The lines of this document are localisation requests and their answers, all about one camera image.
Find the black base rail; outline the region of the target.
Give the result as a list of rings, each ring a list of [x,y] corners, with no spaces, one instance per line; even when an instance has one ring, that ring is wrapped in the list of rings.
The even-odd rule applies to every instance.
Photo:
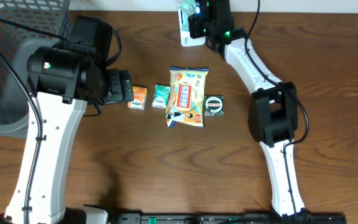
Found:
[[[123,213],[114,224],[346,224],[344,215],[312,215],[308,212],[297,216],[279,217],[269,213],[245,213],[243,215],[142,215]]]

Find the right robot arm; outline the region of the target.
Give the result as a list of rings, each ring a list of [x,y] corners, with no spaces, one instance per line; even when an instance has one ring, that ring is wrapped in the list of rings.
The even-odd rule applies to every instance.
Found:
[[[261,61],[251,31],[234,25],[228,0],[196,0],[188,18],[190,37],[205,44],[237,72],[250,93],[248,127],[260,144],[272,185],[272,209],[282,219],[296,219],[304,209],[294,165],[298,111],[303,110],[292,82],[282,82]]]

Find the yellow snack bag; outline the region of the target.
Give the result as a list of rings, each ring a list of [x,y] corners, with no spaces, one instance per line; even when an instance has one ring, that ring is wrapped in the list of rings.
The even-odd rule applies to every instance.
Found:
[[[170,67],[170,96],[165,110],[167,126],[176,123],[203,128],[203,102],[208,68]]]

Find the green tissue packet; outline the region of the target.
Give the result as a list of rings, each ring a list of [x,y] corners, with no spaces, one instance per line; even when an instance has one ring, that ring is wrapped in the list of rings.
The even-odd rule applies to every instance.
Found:
[[[152,107],[165,109],[167,107],[169,96],[170,96],[169,86],[155,85]]]

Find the dark grey plastic basket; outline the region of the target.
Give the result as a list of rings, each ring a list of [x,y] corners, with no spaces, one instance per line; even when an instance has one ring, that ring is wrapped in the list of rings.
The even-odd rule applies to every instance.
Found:
[[[70,0],[0,0],[0,18],[48,33],[68,37],[72,20]],[[57,39],[0,22],[0,135],[27,136],[29,106],[25,94],[4,64],[7,60],[28,84],[27,59],[39,47]]]

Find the orange snack packet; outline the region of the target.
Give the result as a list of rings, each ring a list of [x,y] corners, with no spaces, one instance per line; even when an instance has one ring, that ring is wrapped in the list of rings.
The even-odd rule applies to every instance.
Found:
[[[148,89],[142,86],[133,86],[132,92],[134,99],[128,102],[128,108],[134,110],[144,110],[147,101]]]

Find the black round-logo snack packet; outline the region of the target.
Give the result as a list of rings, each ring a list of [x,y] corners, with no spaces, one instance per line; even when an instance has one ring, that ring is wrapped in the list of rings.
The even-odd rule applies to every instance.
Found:
[[[224,115],[224,97],[222,95],[204,97],[204,115],[205,116],[223,116]]]

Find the light green snack packet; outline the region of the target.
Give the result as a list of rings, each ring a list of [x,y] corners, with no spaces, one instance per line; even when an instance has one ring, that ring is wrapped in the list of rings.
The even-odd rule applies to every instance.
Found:
[[[179,3],[179,8],[181,10],[182,18],[182,29],[184,31],[189,31],[189,22],[188,18],[193,14],[199,13],[199,7],[195,0],[182,0]]]

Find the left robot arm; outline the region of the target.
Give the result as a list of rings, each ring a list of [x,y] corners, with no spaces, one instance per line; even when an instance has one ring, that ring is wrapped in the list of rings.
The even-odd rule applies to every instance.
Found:
[[[68,209],[65,188],[73,141],[89,104],[133,99],[131,75],[111,68],[109,44],[62,41],[25,58],[33,92],[15,192],[0,223],[112,223],[105,208]]]

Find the white barcode scanner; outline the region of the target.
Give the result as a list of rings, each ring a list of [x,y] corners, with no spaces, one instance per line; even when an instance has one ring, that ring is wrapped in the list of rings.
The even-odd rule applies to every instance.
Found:
[[[199,37],[193,39],[190,37],[190,32],[183,30],[183,13],[181,9],[178,9],[178,20],[180,26],[180,42],[183,47],[195,47],[205,44],[206,37]]]

